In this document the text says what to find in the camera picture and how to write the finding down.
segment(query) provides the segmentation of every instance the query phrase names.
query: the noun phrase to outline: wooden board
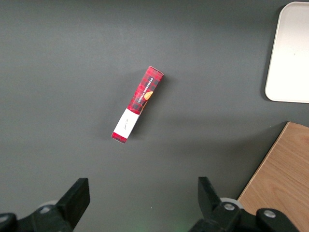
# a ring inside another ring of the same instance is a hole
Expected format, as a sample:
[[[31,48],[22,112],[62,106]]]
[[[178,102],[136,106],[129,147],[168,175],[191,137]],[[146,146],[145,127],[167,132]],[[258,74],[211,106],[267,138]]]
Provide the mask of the wooden board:
[[[238,200],[254,215],[278,209],[309,231],[309,128],[286,124]]]

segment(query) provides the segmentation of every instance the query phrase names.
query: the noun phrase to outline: dark gray surface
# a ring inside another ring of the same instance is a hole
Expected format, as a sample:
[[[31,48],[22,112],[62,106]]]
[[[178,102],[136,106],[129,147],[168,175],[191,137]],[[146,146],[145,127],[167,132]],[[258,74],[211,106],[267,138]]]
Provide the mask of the dark gray surface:
[[[264,94],[288,2],[1,1],[0,211],[88,177],[76,232],[185,232],[198,176],[238,197],[285,122],[309,126],[308,104]],[[164,80],[122,145],[111,133],[149,65]]]

